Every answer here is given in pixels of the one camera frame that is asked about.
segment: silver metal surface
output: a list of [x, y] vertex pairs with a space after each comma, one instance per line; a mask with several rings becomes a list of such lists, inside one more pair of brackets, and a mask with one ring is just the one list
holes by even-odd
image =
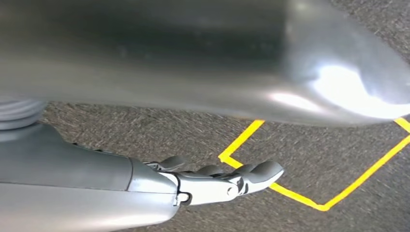
[[175, 194], [0, 183], [2, 232], [109, 232], [162, 223]]
[[410, 113], [408, 65], [323, 0], [0, 3], [0, 93], [319, 126]]
[[[65, 142], [50, 125], [0, 131], [0, 182], [126, 190], [132, 174], [151, 175], [151, 182], [157, 180], [156, 176], [162, 177], [148, 167], [147, 173], [132, 168], [127, 157]], [[150, 188], [141, 186], [138, 190], [150, 192]]]
[[132, 177], [127, 191], [176, 194], [177, 184], [150, 167], [131, 158]]

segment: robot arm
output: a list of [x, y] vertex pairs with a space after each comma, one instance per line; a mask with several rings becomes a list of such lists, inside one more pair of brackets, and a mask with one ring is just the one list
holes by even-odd
[[46, 124], [0, 130], [0, 227], [5, 232], [108, 232], [162, 223], [180, 205], [226, 202], [283, 173], [264, 162], [224, 174], [173, 172], [183, 161], [142, 163], [65, 142]]

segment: yellow tape line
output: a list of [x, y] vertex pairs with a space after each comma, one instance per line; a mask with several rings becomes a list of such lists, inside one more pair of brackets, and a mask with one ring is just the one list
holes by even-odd
[[[410, 133], [410, 123], [404, 118], [396, 119], [395, 122], [400, 125], [403, 129]], [[221, 162], [230, 165], [233, 168], [239, 168], [242, 163], [235, 160], [231, 155], [261, 126], [263, 125], [263, 120], [255, 120], [252, 122], [248, 128], [246, 128], [237, 139], [235, 139], [219, 156], [218, 158]], [[410, 135], [404, 138], [400, 143], [393, 147], [389, 152], [387, 152], [381, 159], [374, 163], [369, 169], [367, 169], [359, 178], [357, 178], [352, 184], [350, 184], [341, 193], [335, 196], [333, 199], [328, 201], [326, 204], [317, 204], [313, 200], [289, 190], [277, 183], [273, 183], [270, 188], [284, 196], [287, 196], [297, 202], [303, 203], [314, 209], [320, 211], [328, 211], [330, 208], [335, 206], [337, 203], [349, 196], [353, 191], [355, 191], [359, 186], [361, 186], [367, 179], [369, 179], [379, 168], [381, 168], [385, 163], [387, 163], [391, 158], [393, 158], [398, 152], [405, 148], [410, 143]]]
[[252, 122], [248, 128], [246, 128], [244, 130], [244, 132], [242, 132], [237, 139], [235, 139], [224, 151], [222, 151], [222, 153], [218, 156], [218, 158], [224, 162], [225, 159], [227, 159], [228, 157], [230, 157], [232, 155], [232, 153], [234, 153], [251, 135], [253, 135], [253, 133], [259, 128], [261, 127], [261, 125], [264, 123], [265, 121], [263, 120], [255, 120], [254, 122]]

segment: gray carpet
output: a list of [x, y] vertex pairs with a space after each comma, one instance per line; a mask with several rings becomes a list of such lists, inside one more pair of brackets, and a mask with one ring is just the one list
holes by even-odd
[[[332, 2], [410, 62], [410, 1]], [[141, 160], [183, 155], [192, 169], [220, 164], [218, 154], [251, 122], [184, 111], [58, 102], [48, 107], [44, 121], [72, 142]], [[286, 168], [281, 185], [325, 203], [407, 134], [395, 123], [357, 129], [266, 123], [233, 157], [242, 162], [277, 160]], [[229, 203], [184, 207], [169, 222], [134, 231], [407, 232], [409, 153], [410, 147], [405, 148], [328, 212], [265, 190]]]

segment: yellow square marking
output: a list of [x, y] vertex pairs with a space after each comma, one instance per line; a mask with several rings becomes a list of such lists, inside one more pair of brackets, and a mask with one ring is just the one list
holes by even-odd
[[[410, 133], [410, 123], [404, 118], [396, 119], [395, 122]], [[254, 132], [263, 125], [263, 120], [255, 120], [252, 122], [219, 156], [221, 162], [228, 164], [233, 168], [239, 168], [243, 164], [231, 155], [251, 136]], [[394, 157], [398, 152], [405, 148], [410, 143], [410, 135], [404, 138], [400, 143], [394, 146], [390, 151], [388, 151], [381, 159], [375, 162], [369, 169], [367, 169], [359, 178], [357, 178], [353, 183], [351, 183], [347, 188], [345, 188], [341, 193], [335, 196], [333, 199], [328, 201], [326, 204], [317, 204], [313, 200], [300, 195], [299, 193], [293, 192], [277, 183], [273, 183], [270, 188], [282, 195], [285, 195], [297, 202], [303, 203], [307, 206], [315, 208], [320, 211], [328, 211], [330, 208], [335, 206], [337, 203], [349, 196], [353, 191], [355, 191], [359, 186], [361, 186], [369, 177], [371, 177], [379, 168], [381, 168], [385, 163], [387, 163], [392, 157]]]

